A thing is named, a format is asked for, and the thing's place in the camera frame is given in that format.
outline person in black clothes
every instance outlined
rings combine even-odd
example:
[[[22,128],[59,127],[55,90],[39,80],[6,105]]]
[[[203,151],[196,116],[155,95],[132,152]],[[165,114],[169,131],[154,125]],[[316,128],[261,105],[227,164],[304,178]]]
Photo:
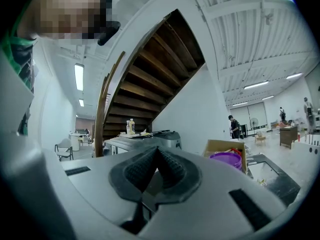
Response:
[[[229,115],[229,120],[231,121],[232,139],[239,139],[240,135],[240,125],[232,115]]]

